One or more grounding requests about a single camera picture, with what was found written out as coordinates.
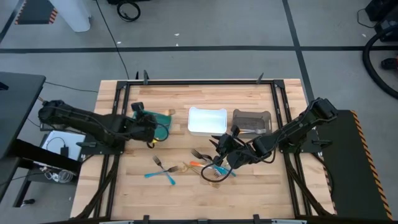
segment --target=blue handle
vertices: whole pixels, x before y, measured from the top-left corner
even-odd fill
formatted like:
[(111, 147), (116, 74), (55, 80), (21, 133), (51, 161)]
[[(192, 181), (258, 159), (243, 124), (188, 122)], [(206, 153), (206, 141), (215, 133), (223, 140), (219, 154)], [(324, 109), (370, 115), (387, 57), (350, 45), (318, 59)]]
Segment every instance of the blue handle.
[(168, 172), (166, 172), (166, 176), (167, 176), (167, 178), (169, 178), (170, 183), (171, 183), (172, 185), (175, 185), (175, 181), (174, 181), (173, 178), (169, 175)]
[(160, 172), (156, 172), (156, 173), (145, 174), (144, 177), (145, 178), (149, 178), (149, 177), (153, 177), (155, 175), (163, 174), (164, 172), (166, 172), (166, 171), (160, 171)]
[[(218, 170), (223, 175), (226, 175), (229, 172), (229, 169), (225, 167), (215, 166), (215, 169)], [(236, 177), (236, 174), (233, 171), (231, 172), (231, 175)]]

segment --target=green object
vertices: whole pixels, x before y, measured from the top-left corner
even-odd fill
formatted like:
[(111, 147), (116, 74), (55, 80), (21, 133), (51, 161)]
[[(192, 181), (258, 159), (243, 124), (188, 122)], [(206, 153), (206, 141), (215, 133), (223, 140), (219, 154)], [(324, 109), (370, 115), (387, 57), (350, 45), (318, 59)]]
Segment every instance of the green object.
[[(151, 112), (151, 111), (146, 111), (146, 110), (143, 110), (143, 112), (144, 112), (144, 114), (154, 115), (156, 122), (158, 122), (159, 124), (163, 124), (164, 126), (166, 126), (166, 128), (168, 130), (170, 130), (170, 127), (172, 125), (172, 117), (171, 116), (167, 116), (164, 114), (155, 113), (155, 112)], [(134, 112), (134, 114), (132, 115), (132, 118), (135, 118), (135, 117), (136, 117), (136, 112)], [(163, 126), (157, 125), (156, 130), (155, 130), (155, 138), (160, 139), (160, 140), (167, 138), (167, 131), (165, 130), (165, 128)]]

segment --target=white plastic tray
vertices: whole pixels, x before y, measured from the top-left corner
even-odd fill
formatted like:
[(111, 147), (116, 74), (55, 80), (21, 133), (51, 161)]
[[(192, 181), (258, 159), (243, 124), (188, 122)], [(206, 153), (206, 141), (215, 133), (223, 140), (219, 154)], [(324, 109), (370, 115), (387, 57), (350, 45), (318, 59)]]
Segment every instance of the white plastic tray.
[(226, 109), (201, 110), (196, 107), (189, 109), (188, 130), (197, 136), (220, 136), (226, 132)]

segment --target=orange and black warning tape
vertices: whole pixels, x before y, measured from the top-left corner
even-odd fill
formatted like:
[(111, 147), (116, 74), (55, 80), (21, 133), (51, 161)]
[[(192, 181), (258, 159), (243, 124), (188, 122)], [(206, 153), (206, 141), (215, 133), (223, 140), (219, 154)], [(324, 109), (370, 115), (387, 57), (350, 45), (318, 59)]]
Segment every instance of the orange and black warning tape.
[[(332, 190), (331, 178), (329, 178), (329, 173), (328, 173), (328, 170), (326, 169), (325, 166), (323, 166), (323, 171), (325, 172), (326, 182), (327, 182), (327, 184), (328, 184), (329, 193), (330, 193), (330, 195), (331, 195), (331, 190)], [(335, 202), (333, 201), (333, 198), (331, 198), (331, 202), (332, 202), (332, 204), (333, 204), (333, 209), (335, 210), (335, 215), (337, 215), (336, 204), (335, 204)]]
[(49, 24), (53, 24), (55, 21), (55, 18), (57, 17), (58, 11), (54, 8), (51, 12), (50, 19), (49, 19)]
[(15, 25), (18, 25), (18, 24), (19, 24), (19, 23), (18, 23), (19, 16), (20, 16), (21, 13), (23, 12), (25, 5), (26, 5), (26, 1), (24, 1), (24, 3), (22, 3), (21, 9), (20, 9), (19, 12), (18, 12), (17, 19), (15, 20)]
[[(18, 24), (19, 24), (19, 16), (22, 14), (22, 12), (23, 12), (23, 10), (24, 10), (24, 7), (25, 7), (25, 5), (26, 5), (26, 2), (27, 2), (27, 1), (24, 1), (24, 3), (23, 3), (22, 6), (21, 6), (21, 9), (19, 10), (17, 19), (15, 20), (15, 25), (18, 25)], [(50, 18), (49, 18), (49, 24), (53, 24), (53, 23), (55, 22), (55, 18), (57, 17), (57, 14), (58, 14), (57, 9), (56, 9), (56, 8), (53, 8), (53, 10), (52, 10), (52, 12), (51, 12), (51, 15), (50, 15)]]
[(365, 140), (365, 137), (364, 137), (364, 134), (363, 134), (361, 125), (360, 125), (360, 123), (359, 123), (358, 115), (356, 114), (355, 111), (351, 111), (351, 112), (352, 112), (352, 114), (353, 114), (353, 116), (354, 116), (354, 120), (355, 120), (355, 123), (356, 123), (356, 128), (358, 129), (359, 136), (361, 136), (363, 148), (364, 148), (364, 150), (365, 150), (366, 157), (368, 158), (369, 165), (370, 165), (370, 168), (371, 168), (372, 173), (373, 173), (374, 181), (375, 181), (375, 183), (376, 183), (376, 185), (377, 185), (377, 187), (378, 187), (378, 189), (379, 189), (380, 198), (381, 198), (381, 200), (383, 201), (384, 208), (386, 209), (387, 217), (388, 217), (390, 220), (392, 220), (391, 209), (390, 209), (390, 207), (388, 206), (387, 198), (386, 198), (386, 195), (385, 195), (385, 193), (384, 193), (384, 191), (383, 191), (383, 187), (381, 187), (381, 183), (380, 183), (380, 180), (379, 180), (379, 175), (377, 174), (376, 167), (374, 166), (371, 152), (370, 152), (369, 149), (368, 149), (368, 144), (366, 143), (366, 140)]

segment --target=power adapter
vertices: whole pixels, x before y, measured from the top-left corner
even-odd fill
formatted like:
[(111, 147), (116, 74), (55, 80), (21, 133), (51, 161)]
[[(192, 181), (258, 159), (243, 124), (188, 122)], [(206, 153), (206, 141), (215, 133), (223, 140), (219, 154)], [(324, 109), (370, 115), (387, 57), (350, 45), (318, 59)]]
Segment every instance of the power adapter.
[(69, 147), (63, 146), (61, 147), (61, 156), (69, 157)]

